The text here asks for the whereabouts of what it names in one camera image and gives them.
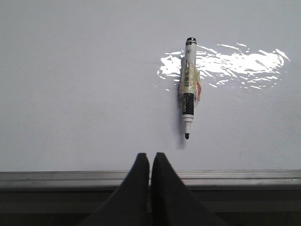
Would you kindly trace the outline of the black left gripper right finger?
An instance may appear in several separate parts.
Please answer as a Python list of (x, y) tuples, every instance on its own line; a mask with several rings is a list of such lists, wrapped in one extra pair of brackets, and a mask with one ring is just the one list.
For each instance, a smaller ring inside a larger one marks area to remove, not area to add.
[(151, 174), (151, 208), (156, 226), (226, 226), (180, 180), (164, 153), (157, 153)]

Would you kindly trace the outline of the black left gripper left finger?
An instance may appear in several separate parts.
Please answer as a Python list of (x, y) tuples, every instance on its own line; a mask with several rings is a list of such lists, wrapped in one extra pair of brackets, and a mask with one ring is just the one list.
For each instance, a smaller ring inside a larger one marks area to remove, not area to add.
[(149, 168), (146, 154), (139, 153), (121, 185), (82, 225), (143, 226), (147, 219)]

